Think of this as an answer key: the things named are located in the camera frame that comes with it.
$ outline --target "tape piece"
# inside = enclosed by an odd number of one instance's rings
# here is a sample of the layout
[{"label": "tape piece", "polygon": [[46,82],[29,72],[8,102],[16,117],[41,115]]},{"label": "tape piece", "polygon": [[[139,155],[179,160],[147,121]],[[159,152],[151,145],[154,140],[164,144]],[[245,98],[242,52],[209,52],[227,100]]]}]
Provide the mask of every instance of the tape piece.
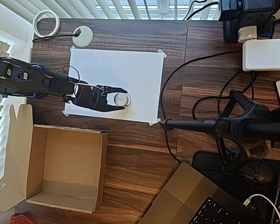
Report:
[{"label": "tape piece", "polygon": [[149,123],[149,126],[152,126],[152,125],[157,124],[157,123]]},{"label": "tape piece", "polygon": [[76,47],[75,47],[74,45],[73,45],[73,46],[71,46],[71,48],[70,48],[70,52],[71,52],[71,50],[72,50],[72,49],[75,49],[75,48],[76,48]]},{"label": "tape piece", "polygon": [[65,110],[62,110],[62,113],[65,115],[65,117],[68,117],[68,116],[69,116],[68,113],[65,113]]},{"label": "tape piece", "polygon": [[[54,18],[55,18],[55,27],[54,27],[54,29],[53,29],[53,31],[51,32],[51,33],[49,33],[49,34],[47,34],[47,35],[41,35],[40,33],[39,33],[39,31],[38,31],[38,29],[37,29],[37,23],[38,23],[38,21],[39,21],[39,19],[43,16],[43,15],[45,15],[45,14],[51,14],[51,15],[53,15],[54,16]],[[60,20],[59,20],[59,17],[58,17],[58,15],[56,14],[56,13],[54,13],[53,11],[51,11],[51,10],[42,10],[42,11],[40,11],[38,14],[36,14],[36,16],[34,17],[34,19],[33,19],[33,30],[34,30],[34,32],[35,32],[35,34],[38,36],[38,37],[40,37],[40,38],[44,38],[44,37],[47,37],[47,36],[54,36],[54,35],[56,35],[57,33],[58,33],[58,30],[59,30],[59,28],[60,28]]]},{"label": "tape piece", "polygon": [[164,54],[164,58],[166,58],[167,57],[167,55],[164,53],[164,51],[162,51],[161,49],[158,49],[158,52],[159,53],[163,53]]}]

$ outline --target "red wire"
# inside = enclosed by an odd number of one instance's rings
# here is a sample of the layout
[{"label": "red wire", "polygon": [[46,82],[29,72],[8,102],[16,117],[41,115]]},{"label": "red wire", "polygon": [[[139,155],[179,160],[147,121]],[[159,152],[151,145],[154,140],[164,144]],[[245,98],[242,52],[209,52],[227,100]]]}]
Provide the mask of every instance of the red wire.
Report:
[{"label": "red wire", "polygon": [[85,83],[76,83],[76,84],[74,85],[74,95],[75,95],[75,96],[77,96],[77,95],[76,95],[76,86],[77,86],[77,85],[89,86],[89,87],[96,88],[96,89],[99,89],[99,90],[101,90],[101,91],[104,92],[104,89],[102,89],[102,88],[100,88],[100,87],[98,87],[98,86],[95,86],[95,85],[85,84]]}]

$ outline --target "open cardboard box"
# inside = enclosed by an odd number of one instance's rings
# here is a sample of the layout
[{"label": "open cardboard box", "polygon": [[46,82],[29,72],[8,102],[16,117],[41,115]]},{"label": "open cardboard box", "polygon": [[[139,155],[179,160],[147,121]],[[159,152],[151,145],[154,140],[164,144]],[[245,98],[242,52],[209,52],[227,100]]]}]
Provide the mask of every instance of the open cardboard box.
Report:
[{"label": "open cardboard box", "polygon": [[103,201],[106,131],[33,125],[32,106],[10,107],[0,209],[22,200],[92,213]]}]

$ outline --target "laptop keyboard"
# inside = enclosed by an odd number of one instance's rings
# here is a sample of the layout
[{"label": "laptop keyboard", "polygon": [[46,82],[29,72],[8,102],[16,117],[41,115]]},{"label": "laptop keyboard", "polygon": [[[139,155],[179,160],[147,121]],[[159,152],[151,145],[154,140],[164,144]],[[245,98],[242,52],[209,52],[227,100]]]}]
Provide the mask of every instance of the laptop keyboard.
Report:
[{"label": "laptop keyboard", "polygon": [[188,224],[242,224],[242,222],[208,197]]}]

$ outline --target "black mouse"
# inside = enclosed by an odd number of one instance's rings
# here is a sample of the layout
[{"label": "black mouse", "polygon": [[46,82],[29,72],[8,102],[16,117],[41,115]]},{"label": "black mouse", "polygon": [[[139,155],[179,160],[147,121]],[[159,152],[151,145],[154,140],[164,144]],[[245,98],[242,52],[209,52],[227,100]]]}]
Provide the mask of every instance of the black mouse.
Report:
[{"label": "black mouse", "polygon": [[270,183],[274,179],[272,168],[264,160],[250,163],[239,169],[238,173],[255,183]]}]

